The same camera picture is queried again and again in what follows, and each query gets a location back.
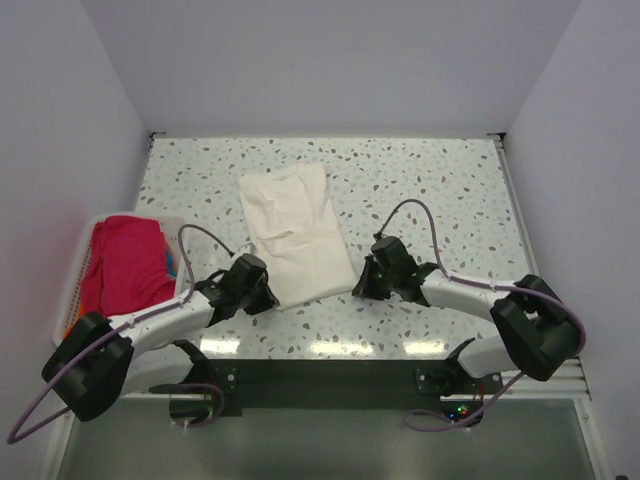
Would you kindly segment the white t-shirt red print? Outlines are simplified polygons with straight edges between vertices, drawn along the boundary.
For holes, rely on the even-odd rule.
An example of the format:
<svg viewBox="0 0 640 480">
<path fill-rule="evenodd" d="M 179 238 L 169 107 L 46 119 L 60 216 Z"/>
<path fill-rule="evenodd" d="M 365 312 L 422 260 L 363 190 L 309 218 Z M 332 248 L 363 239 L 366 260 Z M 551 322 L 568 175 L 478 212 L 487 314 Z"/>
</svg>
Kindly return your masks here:
<svg viewBox="0 0 640 480">
<path fill-rule="evenodd" d="M 250 241 L 281 310 L 355 286 L 322 163 L 244 175 L 238 188 Z"/>
</svg>

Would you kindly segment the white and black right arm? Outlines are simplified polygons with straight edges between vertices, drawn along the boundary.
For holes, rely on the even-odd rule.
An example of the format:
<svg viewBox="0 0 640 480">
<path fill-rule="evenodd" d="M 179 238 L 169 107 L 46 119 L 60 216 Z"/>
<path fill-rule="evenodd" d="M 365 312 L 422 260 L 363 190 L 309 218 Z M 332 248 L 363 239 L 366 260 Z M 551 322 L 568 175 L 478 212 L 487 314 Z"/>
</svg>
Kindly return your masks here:
<svg viewBox="0 0 640 480">
<path fill-rule="evenodd" d="M 493 323 L 497 334 L 468 339 L 447 357 L 445 379 L 459 393 L 469 392 L 481 377 L 518 370 L 547 381 L 586 344 L 581 321 L 540 277 L 491 284 L 456 276 L 432 262 L 419 264 L 402 241 L 377 239 L 365 257 L 352 295 L 368 300 L 402 300 L 427 308 L 448 308 Z"/>
</svg>

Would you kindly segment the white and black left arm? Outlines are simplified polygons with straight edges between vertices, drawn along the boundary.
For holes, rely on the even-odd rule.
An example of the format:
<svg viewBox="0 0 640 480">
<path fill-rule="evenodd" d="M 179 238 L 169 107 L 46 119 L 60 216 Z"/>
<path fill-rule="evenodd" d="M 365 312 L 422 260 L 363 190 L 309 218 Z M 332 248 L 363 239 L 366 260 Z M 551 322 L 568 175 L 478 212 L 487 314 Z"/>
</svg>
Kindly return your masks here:
<svg viewBox="0 0 640 480">
<path fill-rule="evenodd" d="M 279 301 L 266 264 L 245 253 L 154 307 L 106 319 L 93 312 L 78 320 L 43 367 L 42 378 L 82 421 L 102 415 L 124 393 L 126 375 L 140 355 L 232 318 L 255 315 Z"/>
</svg>

